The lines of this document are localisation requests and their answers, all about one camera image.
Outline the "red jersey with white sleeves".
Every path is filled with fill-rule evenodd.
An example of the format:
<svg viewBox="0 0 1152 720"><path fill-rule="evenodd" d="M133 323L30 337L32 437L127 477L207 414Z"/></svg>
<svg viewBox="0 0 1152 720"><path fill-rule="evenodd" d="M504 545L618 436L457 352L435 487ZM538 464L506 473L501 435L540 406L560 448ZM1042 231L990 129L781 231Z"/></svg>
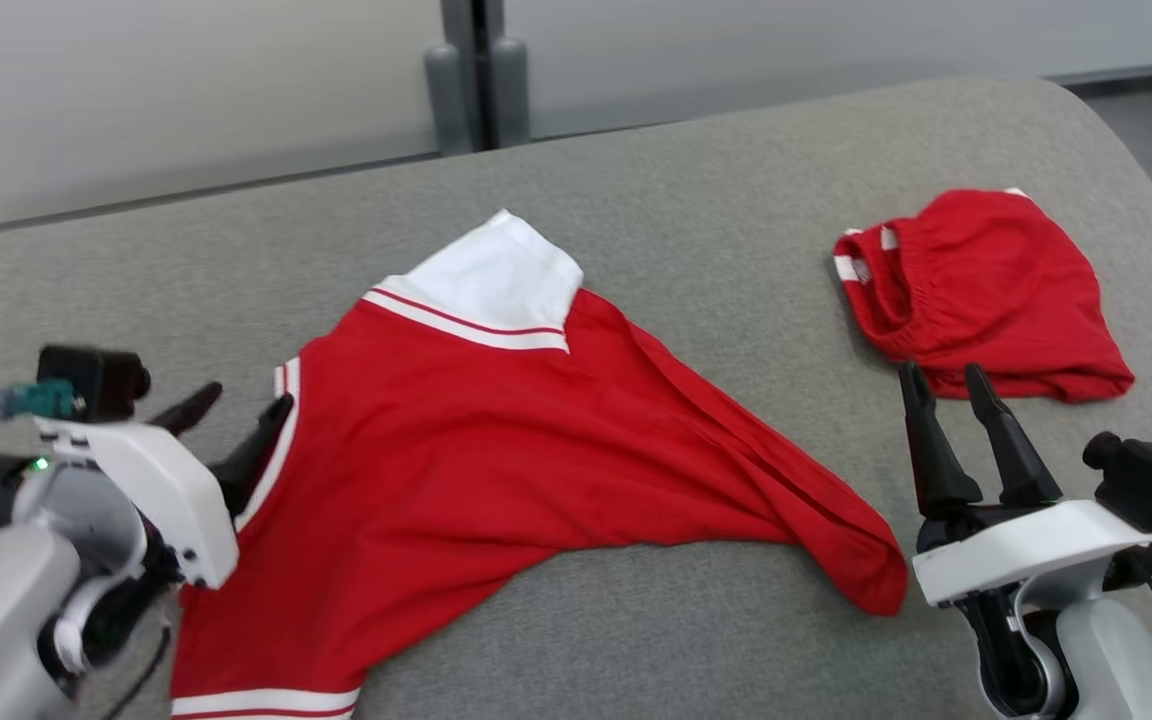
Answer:
<svg viewBox="0 0 1152 720"><path fill-rule="evenodd" d="M890 524L507 210L275 372L294 404L223 588L184 588L172 720L347 720L371 667L564 551L799 544L895 615Z"/></svg>

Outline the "grey cylindrical post foot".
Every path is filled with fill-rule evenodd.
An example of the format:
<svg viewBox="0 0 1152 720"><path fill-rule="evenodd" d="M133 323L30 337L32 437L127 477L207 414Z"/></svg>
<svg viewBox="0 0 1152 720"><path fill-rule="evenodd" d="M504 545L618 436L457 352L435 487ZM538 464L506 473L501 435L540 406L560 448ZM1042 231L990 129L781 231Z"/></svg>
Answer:
<svg viewBox="0 0 1152 720"><path fill-rule="evenodd" d="M468 118L460 51L450 44L431 46L424 54L424 69L438 151L442 156L471 154L473 132Z"/></svg>
<svg viewBox="0 0 1152 720"><path fill-rule="evenodd" d="M492 114L500 149L530 143L529 54L525 41L500 35L488 44Z"/></svg>

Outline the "red Bulls 23 shorts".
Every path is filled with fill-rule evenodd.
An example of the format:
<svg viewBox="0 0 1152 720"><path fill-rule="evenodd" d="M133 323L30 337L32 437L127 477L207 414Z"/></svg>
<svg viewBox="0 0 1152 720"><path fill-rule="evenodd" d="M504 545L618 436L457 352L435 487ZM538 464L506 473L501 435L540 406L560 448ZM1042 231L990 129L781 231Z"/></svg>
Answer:
<svg viewBox="0 0 1152 720"><path fill-rule="evenodd" d="M1018 188L958 188L838 237L832 259L861 336L918 364L937 397L967 397L967 366L1002 397L1087 404L1134 387L1093 266Z"/></svg>

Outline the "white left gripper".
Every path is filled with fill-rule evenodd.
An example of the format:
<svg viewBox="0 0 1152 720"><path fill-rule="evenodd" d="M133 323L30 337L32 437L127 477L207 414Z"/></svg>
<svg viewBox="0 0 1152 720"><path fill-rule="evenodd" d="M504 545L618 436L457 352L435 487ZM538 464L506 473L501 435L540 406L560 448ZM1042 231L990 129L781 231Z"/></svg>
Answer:
<svg viewBox="0 0 1152 720"><path fill-rule="evenodd" d="M230 518L250 506L268 468L294 397L275 397L256 427L223 460L202 464L180 435L196 429L223 395L223 384L206 382L179 404L150 419L84 424L47 419L35 424L54 457L90 460L177 551L185 578L221 588L236 569L238 544Z"/></svg>

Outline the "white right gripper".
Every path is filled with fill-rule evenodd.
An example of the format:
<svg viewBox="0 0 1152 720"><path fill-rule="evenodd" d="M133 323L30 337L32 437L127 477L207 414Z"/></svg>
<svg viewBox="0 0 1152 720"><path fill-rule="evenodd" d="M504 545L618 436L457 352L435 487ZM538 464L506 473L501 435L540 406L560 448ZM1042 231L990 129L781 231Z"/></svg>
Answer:
<svg viewBox="0 0 1152 720"><path fill-rule="evenodd" d="M1060 501L1059 484L1010 407L996 395L986 370L970 363L964 377L975 419L986 429L995 456L1002 484L998 502L1041 507ZM980 487L952 450L919 364L905 361L899 369L899 381L919 514L924 520L943 520L961 507L979 503ZM1079 498L919 553L911 559L911 566L925 601L940 605L973 591L992 591L1083 562L1111 559L1130 547L1152 547L1152 532L1142 532L1101 503Z"/></svg>

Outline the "grey partition post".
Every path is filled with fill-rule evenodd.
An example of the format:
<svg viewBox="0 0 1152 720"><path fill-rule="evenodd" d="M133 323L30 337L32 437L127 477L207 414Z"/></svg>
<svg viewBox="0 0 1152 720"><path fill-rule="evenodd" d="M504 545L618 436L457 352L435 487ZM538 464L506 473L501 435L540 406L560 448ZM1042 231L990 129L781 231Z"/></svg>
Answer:
<svg viewBox="0 0 1152 720"><path fill-rule="evenodd" d="M488 44L503 35L505 0L439 0L444 40L460 51L467 109L473 132L472 152L498 149L492 114Z"/></svg>

